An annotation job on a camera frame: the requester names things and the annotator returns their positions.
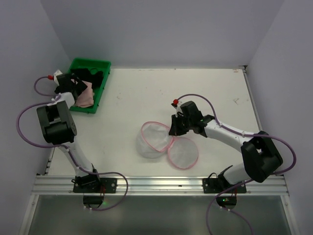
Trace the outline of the pink bra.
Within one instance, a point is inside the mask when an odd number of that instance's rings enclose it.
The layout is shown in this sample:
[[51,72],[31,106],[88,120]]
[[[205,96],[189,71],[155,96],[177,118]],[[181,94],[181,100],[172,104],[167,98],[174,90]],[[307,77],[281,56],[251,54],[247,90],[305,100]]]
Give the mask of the pink bra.
[[87,88],[78,96],[75,106],[87,108],[94,105],[92,83],[83,81]]

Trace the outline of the black bra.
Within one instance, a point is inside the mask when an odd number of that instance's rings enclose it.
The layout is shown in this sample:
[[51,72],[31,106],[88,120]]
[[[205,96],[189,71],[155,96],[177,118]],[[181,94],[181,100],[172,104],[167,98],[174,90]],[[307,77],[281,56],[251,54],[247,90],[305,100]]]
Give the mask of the black bra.
[[96,71],[96,73],[92,73],[87,68],[70,69],[70,71],[80,80],[92,83],[93,89],[99,88],[104,78],[103,72],[96,69],[92,69],[92,71]]

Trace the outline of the white mesh laundry bag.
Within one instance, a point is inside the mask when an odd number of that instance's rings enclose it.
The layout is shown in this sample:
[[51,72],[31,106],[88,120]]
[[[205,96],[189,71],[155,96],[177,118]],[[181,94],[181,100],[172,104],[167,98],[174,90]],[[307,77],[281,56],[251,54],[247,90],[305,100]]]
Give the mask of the white mesh laundry bag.
[[157,159],[166,154],[173,167],[181,170],[192,168],[199,158],[196,144],[188,138],[170,136],[169,130],[160,122],[144,123],[136,137],[137,152],[147,159]]

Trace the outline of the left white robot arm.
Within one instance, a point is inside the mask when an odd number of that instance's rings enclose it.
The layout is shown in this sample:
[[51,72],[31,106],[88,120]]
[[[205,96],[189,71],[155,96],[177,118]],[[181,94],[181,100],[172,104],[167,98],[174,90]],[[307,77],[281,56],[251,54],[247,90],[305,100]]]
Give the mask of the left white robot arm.
[[87,159],[76,139],[77,128],[70,108],[75,105],[91,106],[92,84],[73,73],[56,71],[48,79],[57,84],[56,96],[50,104],[37,108],[43,137],[47,143],[57,146],[75,169],[74,183],[80,187],[100,184],[93,164]]

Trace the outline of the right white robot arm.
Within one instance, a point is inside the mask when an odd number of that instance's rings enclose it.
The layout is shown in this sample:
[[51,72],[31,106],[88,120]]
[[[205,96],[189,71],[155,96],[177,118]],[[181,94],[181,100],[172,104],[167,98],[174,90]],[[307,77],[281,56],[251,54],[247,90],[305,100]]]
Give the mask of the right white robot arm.
[[181,103],[175,99],[171,105],[176,110],[171,116],[171,136],[182,136],[192,130],[195,134],[220,141],[241,153],[241,164],[231,165],[218,174],[215,184],[220,189],[250,179],[262,183],[282,165],[283,159],[266,132],[245,134],[241,130],[223,127],[216,117],[204,116],[193,101]]

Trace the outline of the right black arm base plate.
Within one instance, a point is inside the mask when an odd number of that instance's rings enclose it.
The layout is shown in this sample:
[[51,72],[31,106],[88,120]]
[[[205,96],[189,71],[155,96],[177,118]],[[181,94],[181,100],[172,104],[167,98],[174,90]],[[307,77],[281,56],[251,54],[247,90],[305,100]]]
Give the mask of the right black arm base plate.
[[224,178],[219,178],[216,173],[211,173],[208,177],[202,178],[202,188],[204,193],[220,193],[230,187],[230,183]]

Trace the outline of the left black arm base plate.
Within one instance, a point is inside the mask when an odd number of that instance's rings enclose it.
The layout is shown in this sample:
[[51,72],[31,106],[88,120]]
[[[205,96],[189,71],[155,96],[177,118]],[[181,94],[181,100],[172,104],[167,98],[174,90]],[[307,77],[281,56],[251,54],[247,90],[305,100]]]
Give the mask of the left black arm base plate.
[[100,178],[91,174],[76,176],[71,182],[74,183],[74,193],[115,193],[117,186],[116,178]]

